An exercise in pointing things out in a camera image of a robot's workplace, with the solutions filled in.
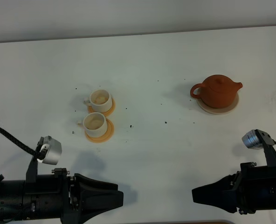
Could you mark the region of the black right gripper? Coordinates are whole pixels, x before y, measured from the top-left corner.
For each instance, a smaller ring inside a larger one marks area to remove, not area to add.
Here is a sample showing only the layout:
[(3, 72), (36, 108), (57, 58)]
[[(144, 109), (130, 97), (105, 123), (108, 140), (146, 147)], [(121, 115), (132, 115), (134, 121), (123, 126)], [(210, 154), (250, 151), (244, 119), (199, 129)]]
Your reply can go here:
[(254, 214), (276, 210), (276, 167), (241, 164), (241, 170), (219, 181), (192, 190), (195, 203), (229, 213)]

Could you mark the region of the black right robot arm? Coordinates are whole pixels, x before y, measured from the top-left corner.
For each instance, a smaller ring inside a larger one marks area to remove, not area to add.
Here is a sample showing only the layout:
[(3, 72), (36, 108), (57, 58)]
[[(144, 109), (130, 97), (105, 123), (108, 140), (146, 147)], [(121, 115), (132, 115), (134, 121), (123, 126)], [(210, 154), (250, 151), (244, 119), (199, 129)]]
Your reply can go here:
[(229, 213), (246, 215), (258, 210), (276, 210), (276, 168), (242, 163), (237, 173), (193, 189), (192, 196), (195, 203)]

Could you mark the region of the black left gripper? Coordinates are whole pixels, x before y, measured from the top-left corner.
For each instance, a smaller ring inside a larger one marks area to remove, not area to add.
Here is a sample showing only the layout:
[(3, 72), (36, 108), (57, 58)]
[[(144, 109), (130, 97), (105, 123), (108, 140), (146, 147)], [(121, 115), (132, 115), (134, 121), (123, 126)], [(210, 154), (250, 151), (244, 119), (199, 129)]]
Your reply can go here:
[(76, 173), (75, 190), (80, 199), (78, 211), (69, 201), (70, 178), (65, 168), (56, 168), (51, 175), (38, 175), (29, 168), (23, 193), (23, 219), (60, 218), (63, 224), (83, 224), (104, 212), (122, 207), (124, 194), (118, 185)]

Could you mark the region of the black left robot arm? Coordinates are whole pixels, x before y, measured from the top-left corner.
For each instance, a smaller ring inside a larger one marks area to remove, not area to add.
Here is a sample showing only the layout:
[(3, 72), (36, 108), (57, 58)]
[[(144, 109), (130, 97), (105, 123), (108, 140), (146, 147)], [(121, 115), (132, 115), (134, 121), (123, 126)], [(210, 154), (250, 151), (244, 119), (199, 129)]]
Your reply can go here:
[(83, 224), (123, 203), (118, 185), (81, 174), (69, 176), (64, 168), (36, 175), (34, 182), (4, 181), (0, 176), (0, 224), (53, 218), (63, 224)]

